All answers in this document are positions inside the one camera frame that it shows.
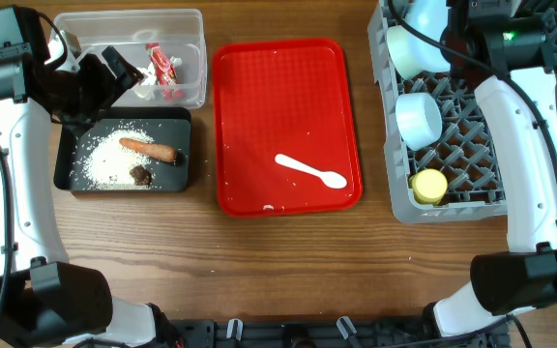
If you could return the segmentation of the white tissue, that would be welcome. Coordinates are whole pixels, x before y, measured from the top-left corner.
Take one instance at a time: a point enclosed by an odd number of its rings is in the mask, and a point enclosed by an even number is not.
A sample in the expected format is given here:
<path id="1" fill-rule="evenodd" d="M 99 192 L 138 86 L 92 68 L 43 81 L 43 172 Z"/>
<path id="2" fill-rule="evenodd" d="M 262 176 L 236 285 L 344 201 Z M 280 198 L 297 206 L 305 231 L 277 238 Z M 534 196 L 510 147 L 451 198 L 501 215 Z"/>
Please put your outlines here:
<path id="1" fill-rule="evenodd" d="M 177 87 L 176 73 L 176 69 L 182 65 L 182 59 L 171 56 L 169 61 L 170 67 L 165 71 L 157 68 L 153 63 L 150 63 L 147 68 L 138 68 L 143 74 L 143 79 L 132 88 L 138 97 L 146 101 L 152 100 L 155 93 L 153 86 L 173 86 L 173 89 L 161 92 L 166 101 L 178 100 L 184 96 L 184 92 Z"/>

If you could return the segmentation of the red snack wrapper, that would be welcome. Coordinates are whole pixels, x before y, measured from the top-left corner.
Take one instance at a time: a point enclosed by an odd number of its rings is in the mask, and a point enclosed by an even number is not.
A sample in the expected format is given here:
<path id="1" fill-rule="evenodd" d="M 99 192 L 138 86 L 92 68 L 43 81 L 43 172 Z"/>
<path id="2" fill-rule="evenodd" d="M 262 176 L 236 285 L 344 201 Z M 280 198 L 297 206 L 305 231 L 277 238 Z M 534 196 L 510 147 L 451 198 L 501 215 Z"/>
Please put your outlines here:
<path id="1" fill-rule="evenodd" d="M 167 86 L 162 93 L 167 101 L 179 100 L 184 96 L 184 92 L 178 86 L 178 77 L 174 64 L 163 53 L 158 43 L 147 43 L 145 49 L 150 57 L 150 61 L 155 69 L 158 84 Z"/>

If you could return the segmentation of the white rice pile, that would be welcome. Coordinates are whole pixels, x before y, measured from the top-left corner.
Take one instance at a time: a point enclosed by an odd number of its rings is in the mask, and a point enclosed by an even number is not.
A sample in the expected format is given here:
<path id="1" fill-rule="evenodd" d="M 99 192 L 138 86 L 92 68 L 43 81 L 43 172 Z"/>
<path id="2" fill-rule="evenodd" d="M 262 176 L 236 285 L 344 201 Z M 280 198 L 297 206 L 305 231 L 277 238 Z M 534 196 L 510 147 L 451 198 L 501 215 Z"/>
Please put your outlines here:
<path id="1" fill-rule="evenodd" d="M 78 140 L 70 172 L 71 190 L 129 190 L 148 189 L 136 186 L 130 170 L 143 165 L 152 174 L 150 165 L 158 164 L 143 154 L 124 148 L 119 140 L 154 143 L 155 139 L 134 121 L 103 120 Z"/>

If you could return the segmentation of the brown food lump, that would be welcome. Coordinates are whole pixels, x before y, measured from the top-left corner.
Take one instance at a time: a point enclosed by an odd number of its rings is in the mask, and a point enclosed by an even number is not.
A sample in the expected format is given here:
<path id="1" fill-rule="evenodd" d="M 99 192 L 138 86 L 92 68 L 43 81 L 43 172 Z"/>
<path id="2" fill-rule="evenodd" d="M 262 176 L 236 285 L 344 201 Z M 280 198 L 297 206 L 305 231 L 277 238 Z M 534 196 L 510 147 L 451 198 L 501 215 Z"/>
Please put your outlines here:
<path id="1" fill-rule="evenodd" d="M 130 170 L 130 175 L 136 186 L 148 187 L 152 182 L 151 172 L 143 165 L 138 165 L 132 168 Z"/>

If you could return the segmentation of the white plastic spoon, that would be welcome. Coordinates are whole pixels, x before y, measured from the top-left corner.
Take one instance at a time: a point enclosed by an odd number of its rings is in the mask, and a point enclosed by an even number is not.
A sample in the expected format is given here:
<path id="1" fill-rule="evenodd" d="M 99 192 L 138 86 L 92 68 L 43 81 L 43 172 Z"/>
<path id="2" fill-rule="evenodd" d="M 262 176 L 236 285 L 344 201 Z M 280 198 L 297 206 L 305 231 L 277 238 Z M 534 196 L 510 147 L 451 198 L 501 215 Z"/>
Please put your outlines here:
<path id="1" fill-rule="evenodd" d="M 344 189 L 347 180 L 334 171 L 321 171 L 284 154 L 275 155 L 275 163 L 318 178 L 327 188 Z"/>

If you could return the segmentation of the mint green bowl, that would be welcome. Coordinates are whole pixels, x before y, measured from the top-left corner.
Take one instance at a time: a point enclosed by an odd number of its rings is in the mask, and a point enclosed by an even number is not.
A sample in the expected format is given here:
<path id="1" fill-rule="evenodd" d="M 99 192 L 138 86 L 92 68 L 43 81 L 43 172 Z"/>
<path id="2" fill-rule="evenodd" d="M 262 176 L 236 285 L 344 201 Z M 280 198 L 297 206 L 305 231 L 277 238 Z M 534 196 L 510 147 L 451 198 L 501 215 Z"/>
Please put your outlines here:
<path id="1" fill-rule="evenodd" d="M 413 35 L 400 25 L 390 27 L 387 31 L 389 56 L 403 79 L 411 79 L 424 70 L 411 47 L 412 37 Z"/>

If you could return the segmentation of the light blue bowl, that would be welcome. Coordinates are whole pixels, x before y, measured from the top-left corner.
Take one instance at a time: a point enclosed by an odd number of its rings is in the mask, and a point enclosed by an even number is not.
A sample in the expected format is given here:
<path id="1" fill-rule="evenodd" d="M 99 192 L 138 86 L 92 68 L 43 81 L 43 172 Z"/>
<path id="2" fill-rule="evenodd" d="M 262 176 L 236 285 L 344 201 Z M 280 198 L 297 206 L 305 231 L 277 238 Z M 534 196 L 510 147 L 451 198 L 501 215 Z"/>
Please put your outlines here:
<path id="1" fill-rule="evenodd" d="M 436 142 L 443 129 L 440 109 L 427 93 L 400 95 L 396 101 L 396 123 L 401 138 L 412 151 Z"/>

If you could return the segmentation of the light blue plate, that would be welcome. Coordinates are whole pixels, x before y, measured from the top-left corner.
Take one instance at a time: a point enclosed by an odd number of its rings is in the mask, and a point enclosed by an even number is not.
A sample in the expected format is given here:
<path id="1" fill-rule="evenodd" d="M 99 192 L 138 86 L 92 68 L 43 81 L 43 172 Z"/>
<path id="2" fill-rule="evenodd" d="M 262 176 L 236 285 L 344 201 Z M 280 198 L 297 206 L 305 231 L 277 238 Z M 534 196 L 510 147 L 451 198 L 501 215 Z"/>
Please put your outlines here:
<path id="1" fill-rule="evenodd" d="M 445 0 L 416 0 L 405 22 L 438 43 L 448 25 L 448 11 Z M 413 34 L 409 35 L 408 44 L 412 57 L 422 71 L 447 73 L 451 69 L 450 63 L 436 46 L 425 43 Z"/>

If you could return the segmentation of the yellow plastic cup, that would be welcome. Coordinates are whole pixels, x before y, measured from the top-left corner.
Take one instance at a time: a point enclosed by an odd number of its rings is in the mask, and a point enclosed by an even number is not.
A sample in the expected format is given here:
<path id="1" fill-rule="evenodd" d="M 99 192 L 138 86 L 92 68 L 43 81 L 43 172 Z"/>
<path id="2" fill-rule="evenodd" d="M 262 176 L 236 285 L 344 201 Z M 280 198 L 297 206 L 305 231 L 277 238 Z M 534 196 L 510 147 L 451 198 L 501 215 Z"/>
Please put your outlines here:
<path id="1" fill-rule="evenodd" d="M 408 179 L 415 200 L 420 204 L 439 204 L 448 190 L 445 175 L 436 169 L 425 169 Z"/>

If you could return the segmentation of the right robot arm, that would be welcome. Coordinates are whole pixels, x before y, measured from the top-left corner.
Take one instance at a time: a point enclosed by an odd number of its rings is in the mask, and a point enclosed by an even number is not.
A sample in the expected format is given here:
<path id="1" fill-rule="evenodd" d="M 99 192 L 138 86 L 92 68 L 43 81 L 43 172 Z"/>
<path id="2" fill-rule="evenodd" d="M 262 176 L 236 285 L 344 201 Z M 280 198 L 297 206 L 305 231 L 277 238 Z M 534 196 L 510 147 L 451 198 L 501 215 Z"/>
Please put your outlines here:
<path id="1" fill-rule="evenodd" d="M 469 282 L 433 306 L 443 336 L 557 303 L 557 79 L 544 22 L 515 17 L 511 1 L 452 1 L 448 8 L 444 56 L 489 129 L 508 248 L 475 257 Z"/>

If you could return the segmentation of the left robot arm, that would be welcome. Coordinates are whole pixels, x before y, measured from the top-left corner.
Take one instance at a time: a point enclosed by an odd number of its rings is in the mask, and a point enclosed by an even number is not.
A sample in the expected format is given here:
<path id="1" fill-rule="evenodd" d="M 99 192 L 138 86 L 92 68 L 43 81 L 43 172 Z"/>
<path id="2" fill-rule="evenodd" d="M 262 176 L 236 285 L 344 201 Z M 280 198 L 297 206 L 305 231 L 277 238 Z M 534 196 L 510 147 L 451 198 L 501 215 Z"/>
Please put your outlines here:
<path id="1" fill-rule="evenodd" d="M 169 322 L 153 304 L 112 296 L 103 274 L 71 263 L 55 218 L 48 143 L 54 116 L 76 129 L 141 73 L 114 48 L 65 69 L 49 53 L 45 14 L 0 9 L 0 341 L 14 347 L 150 347 Z"/>

